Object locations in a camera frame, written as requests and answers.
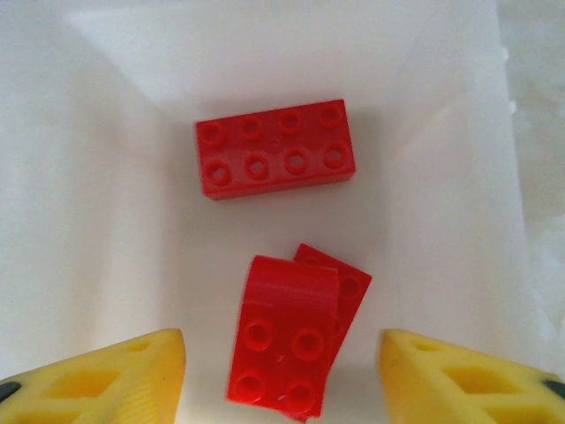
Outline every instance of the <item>red lego brick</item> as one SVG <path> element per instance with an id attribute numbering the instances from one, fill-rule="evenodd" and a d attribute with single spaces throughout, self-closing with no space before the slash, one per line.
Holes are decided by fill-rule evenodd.
<path id="1" fill-rule="evenodd" d="M 318 417 L 333 355 L 335 269 L 257 256 L 245 285 L 227 399 Z"/>
<path id="2" fill-rule="evenodd" d="M 196 123 L 203 193 L 214 200 L 336 183 L 355 160 L 343 100 Z"/>
<path id="3" fill-rule="evenodd" d="M 373 278 L 365 272 L 305 244 L 298 247 L 294 261 L 337 270 L 339 300 L 337 301 L 337 321 L 335 323 L 335 340 L 331 359 L 333 363 Z"/>

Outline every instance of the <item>black rubber pad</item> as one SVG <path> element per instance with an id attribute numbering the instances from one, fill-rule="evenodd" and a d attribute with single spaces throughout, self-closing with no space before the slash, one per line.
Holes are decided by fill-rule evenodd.
<path id="1" fill-rule="evenodd" d="M 18 382 L 5 382 L 0 384 L 0 404 L 19 389 L 21 389 L 21 384 Z"/>
<path id="2" fill-rule="evenodd" d="M 557 396 L 561 396 L 561 399 L 565 400 L 565 383 L 555 382 L 554 380 L 545 380 L 544 384 L 548 389 L 550 389 Z"/>

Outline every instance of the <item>white container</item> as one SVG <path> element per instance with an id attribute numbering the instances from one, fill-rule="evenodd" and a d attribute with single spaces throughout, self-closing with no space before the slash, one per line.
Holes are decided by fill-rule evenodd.
<path id="1" fill-rule="evenodd" d="M 0 375 L 179 327 L 178 422 L 286 422 L 224 392 L 251 258 L 300 242 L 374 275 L 323 422 L 387 422 L 384 327 L 539 364 L 494 1 L 46 3 L 0 4 Z M 350 182 L 201 195 L 194 121 L 336 97 Z"/>

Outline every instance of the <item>plastic toy block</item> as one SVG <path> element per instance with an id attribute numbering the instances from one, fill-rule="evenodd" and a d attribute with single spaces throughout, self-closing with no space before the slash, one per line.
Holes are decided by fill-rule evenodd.
<path id="1" fill-rule="evenodd" d="M 392 424 L 565 424 L 559 377 L 460 346 L 388 329 L 379 370 Z"/>
<path id="2" fill-rule="evenodd" d="M 343 100 L 196 124 L 203 193 L 214 200 L 351 178 L 355 160 Z"/>
<path id="3" fill-rule="evenodd" d="M 365 272 L 305 244 L 298 247 L 294 261 L 317 267 L 337 269 L 339 300 L 337 301 L 337 321 L 335 323 L 335 339 L 332 354 L 333 362 L 339 349 L 342 347 L 347 331 L 373 278 Z"/>
<path id="4" fill-rule="evenodd" d="M 239 316 L 227 399 L 320 416 L 330 369 L 335 269 L 257 256 Z"/>
<path id="5" fill-rule="evenodd" d="M 185 345 L 164 329 L 0 382 L 3 424 L 172 424 Z"/>

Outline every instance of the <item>white bin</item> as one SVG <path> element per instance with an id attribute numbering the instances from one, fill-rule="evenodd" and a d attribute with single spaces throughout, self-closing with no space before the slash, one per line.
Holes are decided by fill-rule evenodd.
<path id="1" fill-rule="evenodd" d="M 45 4 L 0 3 L 0 375 L 179 327 L 178 422 L 286 422 L 224 393 L 251 258 L 300 242 L 374 276 L 323 422 L 387 422 L 383 327 L 539 364 L 495 1 Z M 336 97 L 350 182 L 200 193 L 194 121 Z"/>

